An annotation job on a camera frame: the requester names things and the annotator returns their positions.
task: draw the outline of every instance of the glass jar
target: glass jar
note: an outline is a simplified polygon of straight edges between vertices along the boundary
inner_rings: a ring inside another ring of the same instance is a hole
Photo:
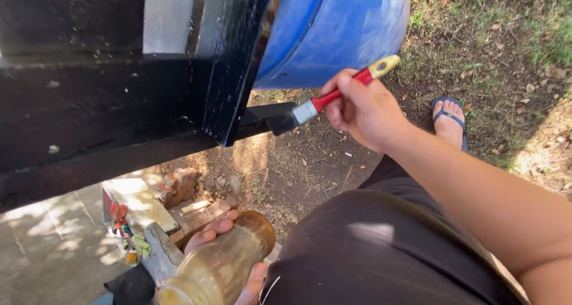
[[[158,291],[161,305],[232,305],[255,263],[274,248],[270,221],[254,210],[243,211],[230,231],[191,252]]]

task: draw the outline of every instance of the black painted metal frame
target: black painted metal frame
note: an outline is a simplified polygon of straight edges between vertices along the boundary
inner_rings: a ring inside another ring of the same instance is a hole
[[[293,106],[246,108],[276,0],[200,1],[186,54],[143,55],[144,0],[0,0],[0,212],[232,145]]]

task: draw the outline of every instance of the flip-flop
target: flip-flop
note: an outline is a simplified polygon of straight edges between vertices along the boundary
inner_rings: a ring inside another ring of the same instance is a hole
[[[461,103],[459,103],[459,101],[457,101],[453,97],[441,95],[441,96],[437,96],[435,99],[433,99],[433,104],[431,105],[431,113],[432,114],[433,114],[433,111],[435,110],[435,104],[437,104],[437,102],[439,102],[439,101],[453,102],[453,103],[459,105],[460,108],[462,108]],[[440,111],[437,112],[437,114],[435,114],[435,117],[433,118],[433,124],[441,115],[445,115],[446,117],[450,117],[451,119],[454,119],[455,122],[459,123],[459,125],[463,128],[463,145],[461,146],[461,151],[467,152],[467,136],[465,133],[466,127],[465,127],[464,122],[461,121],[458,117],[454,116],[453,114],[446,113],[445,111],[443,111],[443,109],[441,109]]]

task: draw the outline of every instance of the green cloth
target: green cloth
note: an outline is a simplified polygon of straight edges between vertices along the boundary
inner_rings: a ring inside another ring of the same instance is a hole
[[[131,237],[131,241],[135,245],[135,251],[138,255],[149,256],[151,253],[151,245],[145,241],[145,237],[141,234]]]

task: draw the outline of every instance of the paintbrush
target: paintbrush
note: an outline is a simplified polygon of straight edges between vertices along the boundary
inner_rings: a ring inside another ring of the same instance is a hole
[[[374,78],[380,78],[388,71],[392,70],[397,63],[399,63],[399,56],[391,55],[376,61],[372,65],[357,72],[353,78],[360,81],[362,84],[367,85]],[[309,121],[312,117],[317,116],[322,112],[327,104],[332,103],[333,100],[340,98],[341,92],[336,87],[333,91],[320,97],[311,98],[304,104],[300,104],[293,108],[291,111],[267,119],[266,124],[276,136],[294,130],[300,124]]]

